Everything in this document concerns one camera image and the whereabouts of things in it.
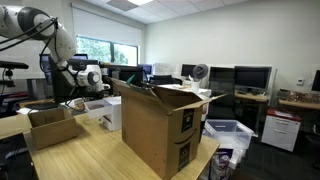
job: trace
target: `plastic storage bin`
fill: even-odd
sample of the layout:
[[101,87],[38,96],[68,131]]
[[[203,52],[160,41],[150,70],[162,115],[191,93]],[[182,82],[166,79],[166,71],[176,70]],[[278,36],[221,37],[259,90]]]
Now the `plastic storage bin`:
[[246,150],[253,131],[236,120],[210,120],[205,123],[205,136],[220,143],[220,148]]

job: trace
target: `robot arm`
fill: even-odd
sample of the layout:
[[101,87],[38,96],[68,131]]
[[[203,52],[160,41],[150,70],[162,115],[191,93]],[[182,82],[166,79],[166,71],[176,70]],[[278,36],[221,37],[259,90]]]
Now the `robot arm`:
[[0,5],[0,36],[20,39],[17,45],[25,40],[43,41],[51,51],[51,57],[57,68],[61,70],[70,86],[95,86],[95,92],[104,89],[101,80],[101,71],[98,65],[87,66],[85,70],[76,72],[67,63],[75,53],[75,42],[65,28],[57,22],[57,18],[32,7],[2,6]]

